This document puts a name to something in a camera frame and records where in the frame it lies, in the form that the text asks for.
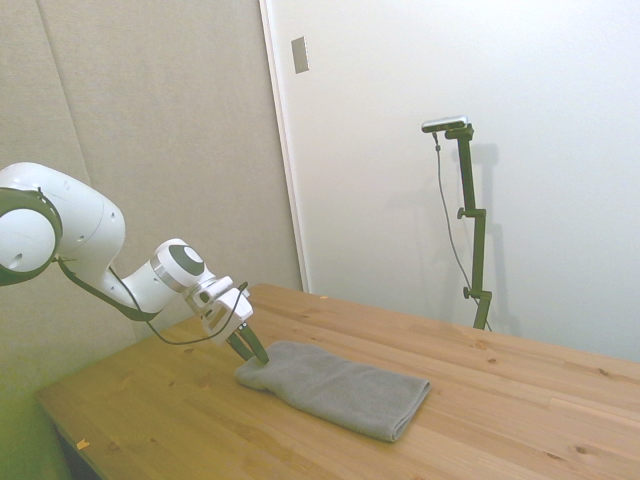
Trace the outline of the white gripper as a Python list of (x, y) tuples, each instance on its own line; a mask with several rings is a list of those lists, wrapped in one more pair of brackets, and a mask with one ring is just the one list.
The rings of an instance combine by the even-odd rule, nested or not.
[(245, 284), (199, 286), (186, 295), (186, 302), (200, 317), (205, 336), (215, 345), (222, 346), (227, 341), (243, 360), (255, 357), (262, 365), (269, 363), (265, 347), (246, 324), (253, 308)]

